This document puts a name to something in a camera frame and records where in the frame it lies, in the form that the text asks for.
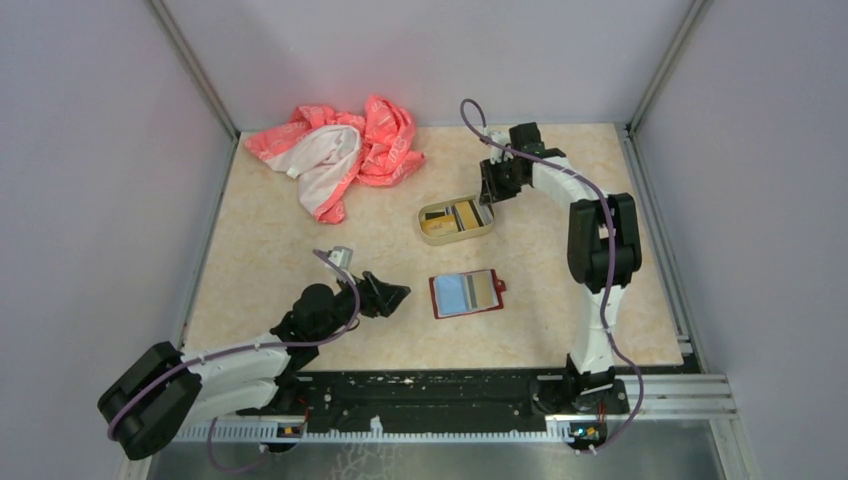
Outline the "red card holder wallet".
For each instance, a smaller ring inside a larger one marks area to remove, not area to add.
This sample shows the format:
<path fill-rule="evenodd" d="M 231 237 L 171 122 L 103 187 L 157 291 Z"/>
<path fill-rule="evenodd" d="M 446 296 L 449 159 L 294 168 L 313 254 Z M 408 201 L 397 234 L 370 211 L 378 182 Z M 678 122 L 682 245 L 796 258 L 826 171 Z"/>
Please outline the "red card holder wallet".
<path fill-rule="evenodd" d="M 429 279 L 435 319 L 474 315 L 504 308 L 506 283 L 494 269 L 444 274 Z"/>

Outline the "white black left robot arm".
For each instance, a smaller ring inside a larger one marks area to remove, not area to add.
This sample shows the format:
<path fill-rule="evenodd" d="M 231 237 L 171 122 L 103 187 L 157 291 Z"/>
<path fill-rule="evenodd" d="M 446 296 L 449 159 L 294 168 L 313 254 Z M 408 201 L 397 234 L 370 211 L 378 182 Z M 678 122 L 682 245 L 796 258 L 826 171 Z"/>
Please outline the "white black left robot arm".
<path fill-rule="evenodd" d="M 244 410 L 292 411 L 297 373 L 360 317 L 391 316 L 408 286 L 372 272 L 343 274 L 339 288 L 307 286 L 280 323 L 252 340 L 217 350 L 181 352 L 168 341 L 149 347 L 98 399 L 107 436 L 130 460 L 152 456 L 182 430 Z"/>

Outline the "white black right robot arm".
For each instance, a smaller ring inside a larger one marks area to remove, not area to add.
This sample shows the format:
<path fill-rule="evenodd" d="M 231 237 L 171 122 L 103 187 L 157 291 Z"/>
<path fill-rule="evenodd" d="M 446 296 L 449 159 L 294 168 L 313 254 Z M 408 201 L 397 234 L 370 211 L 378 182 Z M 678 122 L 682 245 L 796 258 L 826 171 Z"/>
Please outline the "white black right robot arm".
<path fill-rule="evenodd" d="M 491 152 L 480 163 L 481 203 L 512 199 L 531 187 L 568 212 L 566 261 L 584 293 L 581 325 L 561 386 L 540 388 L 537 405 L 546 413 L 564 406 L 588 412 L 616 387 L 618 310 L 642 265 L 635 200 L 629 193 L 608 193 L 586 178 L 564 152 L 545 146 L 534 123 L 506 132 L 484 128 L 482 141 Z"/>

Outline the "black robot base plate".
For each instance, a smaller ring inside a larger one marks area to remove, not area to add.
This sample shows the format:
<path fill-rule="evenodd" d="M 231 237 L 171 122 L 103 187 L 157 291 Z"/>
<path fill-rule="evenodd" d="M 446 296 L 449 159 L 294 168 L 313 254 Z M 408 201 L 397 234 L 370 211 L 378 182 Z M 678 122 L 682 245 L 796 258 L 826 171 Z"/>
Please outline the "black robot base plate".
<path fill-rule="evenodd" d="M 548 415 L 627 415 L 622 380 L 576 396 L 562 369 L 300 373 L 265 407 L 241 415 L 306 415 L 309 433 L 358 433 L 379 418 L 392 434 L 540 432 Z"/>

